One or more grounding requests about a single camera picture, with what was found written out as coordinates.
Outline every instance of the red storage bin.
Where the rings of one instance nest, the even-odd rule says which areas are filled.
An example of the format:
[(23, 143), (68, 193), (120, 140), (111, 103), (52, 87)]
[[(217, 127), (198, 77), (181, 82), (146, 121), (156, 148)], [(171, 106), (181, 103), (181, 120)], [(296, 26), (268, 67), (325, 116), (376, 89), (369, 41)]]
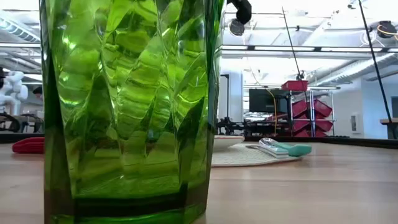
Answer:
[(297, 118), (298, 116), (303, 114), (306, 110), (307, 110), (307, 104), (305, 103), (305, 100), (300, 100), (292, 105), (294, 118)]
[[(308, 119), (305, 114), (301, 115), (298, 119)], [(310, 125), (310, 121), (294, 121), (293, 132), (300, 131), (301, 129)]]
[(320, 128), (322, 131), (330, 131), (333, 127), (333, 123), (330, 121), (318, 121), (315, 120), (315, 125)]
[[(303, 129), (303, 130), (297, 132), (296, 134), (294, 134), (294, 137), (309, 138), (309, 137), (311, 137), (311, 131)], [(323, 137), (327, 137), (327, 135), (323, 131), (318, 129), (315, 131), (315, 137), (323, 138)]]
[(321, 131), (321, 130), (317, 130), (317, 131), (315, 131), (315, 137), (320, 137), (320, 138), (322, 138), (322, 137), (326, 137), (327, 135), (323, 132), (323, 131)]
[(306, 91), (308, 89), (308, 80), (291, 80), (282, 85), (283, 90)]
[(306, 129), (303, 129), (303, 130), (297, 132), (296, 134), (294, 134), (294, 137), (302, 137), (302, 138), (311, 137), (311, 134)]
[(314, 104), (314, 109), (315, 112), (318, 114), (321, 114), (324, 117), (329, 117), (331, 112), (332, 112), (332, 108), (329, 107), (328, 105), (324, 104), (323, 102), (319, 101), (319, 100), (314, 100), (313, 101)]
[[(333, 111), (331, 107), (328, 105), (324, 104), (323, 102), (319, 100), (314, 100), (314, 109), (315, 109), (315, 114), (320, 115), (322, 117), (329, 117), (331, 112)], [(306, 112), (308, 109), (310, 109), (310, 105), (308, 103), (305, 103), (305, 100), (300, 100), (298, 102), (295, 102), (292, 106), (293, 109), (293, 117), (296, 118)]]

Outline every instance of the fluorescent light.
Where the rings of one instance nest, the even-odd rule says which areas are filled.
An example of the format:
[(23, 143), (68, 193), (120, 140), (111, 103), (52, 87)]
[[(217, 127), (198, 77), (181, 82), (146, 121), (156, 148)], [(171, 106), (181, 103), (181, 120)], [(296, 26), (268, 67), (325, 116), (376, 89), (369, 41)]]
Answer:
[(247, 46), (233, 46), (233, 45), (223, 45), (223, 50), (247, 50)]
[[(380, 52), (382, 48), (373, 48), (373, 51)], [(369, 47), (323, 47), (322, 52), (371, 52)]]
[(0, 47), (14, 47), (14, 48), (40, 48), (40, 44), (25, 44), (25, 43), (0, 43)]
[(309, 90), (337, 90), (339, 88), (338, 87), (332, 87), (332, 86), (328, 86), (328, 87), (309, 86), (308, 89)]
[(37, 80), (37, 81), (43, 81), (43, 76), (42, 75), (25, 74), (25, 77), (33, 78), (34, 80)]
[(43, 85), (41, 82), (23, 82), (23, 85)]
[[(273, 46), (256, 46), (254, 49), (256, 50), (268, 50), (268, 51), (291, 51), (292, 48), (289, 46), (286, 47), (273, 47)], [(314, 51), (314, 47), (293, 47), (296, 51)]]

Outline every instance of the table surface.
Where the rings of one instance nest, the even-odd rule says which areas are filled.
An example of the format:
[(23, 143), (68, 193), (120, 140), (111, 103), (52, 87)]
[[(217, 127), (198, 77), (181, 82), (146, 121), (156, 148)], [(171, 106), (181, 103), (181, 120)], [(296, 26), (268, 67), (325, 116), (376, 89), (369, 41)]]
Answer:
[[(43, 156), (0, 145), (0, 223), (43, 223)], [(313, 144), (301, 161), (213, 168), (195, 224), (395, 224), (398, 150)]]
[[(392, 121), (394, 124), (398, 124), (398, 118), (391, 118), (391, 121)], [(380, 123), (381, 123), (381, 124), (389, 124), (390, 121), (389, 121), (388, 119), (381, 119), (381, 120), (380, 120)]]

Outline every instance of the red object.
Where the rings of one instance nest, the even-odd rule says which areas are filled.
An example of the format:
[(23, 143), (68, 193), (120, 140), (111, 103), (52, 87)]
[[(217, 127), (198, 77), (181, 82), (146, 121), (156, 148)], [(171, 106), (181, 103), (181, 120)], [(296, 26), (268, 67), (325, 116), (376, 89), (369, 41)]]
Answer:
[(12, 151), (20, 154), (44, 154), (44, 137), (21, 140), (12, 146)]
[[(309, 137), (311, 137), (311, 131), (303, 129), (303, 130), (297, 132), (294, 135), (294, 137), (309, 138)], [(327, 135), (321, 130), (316, 130), (315, 137), (323, 138), (323, 137), (327, 137)]]
[(330, 108), (328, 105), (324, 104), (319, 100), (314, 100), (313, 105), (316, 113), (320, 113), (322, 116), (326, 118), (329, 117), (329, 115), (333, 111), (332, 108)]
[(311, 137), (311, 135), (307, 130), (303, 129), (300, 132), (294, 134), (294, 137), (308, 138)]
[(292, 110), (294, 118), (303, 114), (307, 110), (307, 104), (305, 103), (305, 100), (300, 100), (298, 102), (295, 102), (292, 106)]
[[(298, 119), (308, 119), (308, 118), (305, 114), (303, 114)], [(310, 125), (310, 121), (294, 121), (293, 132), (300, 131), (301, 129), (305, 128), (308, 125)]]
[[(329, 117), (331, 112), (333, 111), (332, 108), (330, 108), (328, 105), (324, 104), (319, 100), (314, 100), (313, 104), (314, 104), (315, 114), (322, 115), (324, 118)], [(294, 118), (301, 116), (304, 112), (306, 112), (307, 107), (308, 109), (310, 109), (310, 105), (308, 103), (305, 103), (305, 100), (300, 100), (298, 102), (295, 102), (292, 107), (293, 107)]]
[(315, 137), (326, 137), (327, 135), (323, 132), (323, 131), (321, 131), (321, 130), (317, 130), (317, 131), (315, 131)]
[(308, 89), (308, 80), (291, 80), (282, 85), (283, 90), (306, 91)]
[(315, 120), (315, 125), (322, 131), (330, 131), (331, 127), (333, 127), (333, 123), (330, 121)]
[[(309, 119), (306, 114), (301, 115), (297, 119)], [(330, 131), (333, 127), (333, 123), (330, 121), (320, 121), (319, 119), (325, 119), (321, 114), (315, 116), (315, 125), (322, 131)], [(293, 132), (300, 131), (310, 125), (310, 121), (294, 121)]]

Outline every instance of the black pole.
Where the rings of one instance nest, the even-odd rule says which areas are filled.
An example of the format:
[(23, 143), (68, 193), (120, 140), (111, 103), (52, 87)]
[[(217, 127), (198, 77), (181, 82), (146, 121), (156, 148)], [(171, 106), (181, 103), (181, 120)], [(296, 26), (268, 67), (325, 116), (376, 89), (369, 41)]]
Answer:
[(383, 83), (381, 81), (379, 66), (377, 65), (376, 56), (374, 54), (373, 44), (372, 44), (371, 36), (370, 36), (370, 33), (369, 33), (368, 24), (366, 23), (365, 14), (363, 12), (362, 1), (361, 0), (358, 0), (358, 1), (359, 1), (359, 8), (361, 9), (363, 24), (365, 25), (366, 35), (367, 35), (368, 41), (369, 41), (369, 47), (371, 48), (372, 58), (373, 58), (373, 62), (374, 62), (374, 68), (376, 69), (377, 79), (379, 80), (381, 95), (383, 96), (383, 100), (384, 100), (384, 107), (386, 108), (386, 113), (387, 113), (387, 116), (388, 116), (388, 122), (389, 122), (388, 127), (391, 129), (392, 136), (394, 137), (394, 139), (397, 139), (396, 129), (392, 126), (390, 109), (388, 108), (386, 93), (384, 92)]
[[(293, 52), (293, 56), (294, 56), (294, 61), (295, 61), (295, 63), (296, 63), (297, 77), (300, 79), (301, 85), (304, 87), (302, 77), (300, 76), (301, 73), (300, 73), (300, 69), (299, 69), (299, 63), (297, 63), (297, 57), (296, 57), (296, 53), (295, 53), (295, 51), (294, 51), (293, 42), (292, 42), (292, 37), (290, 36), (289, 27), (288, 27), (288, 25), (287, 25), (287, 19), (286, 19), (285, 9), (283, 8), (283, 6), (282, 6), (282, 13), (283, 13), (283, 15), (284, 15), (284, 20), (285, 20), (287, 35), (289, 36), (290, 46), (291, 46), (291, 48), (292, 48), (292, 52)], [(312, 121), (312, 117), (311, 117), (311, 111), (308, 110), (308, 105), (307, 105), (307, 101), (308, 101), (308, 98), (307, 98), (307, 90), (303, 90), (303, 91), (304, 91), (304, 97), (305, 97), (305, 106), (307, 107), (307, 111), (310, 112), (311, 137), (315, 137), (315, 128), (314, 128), (313, 121)]]

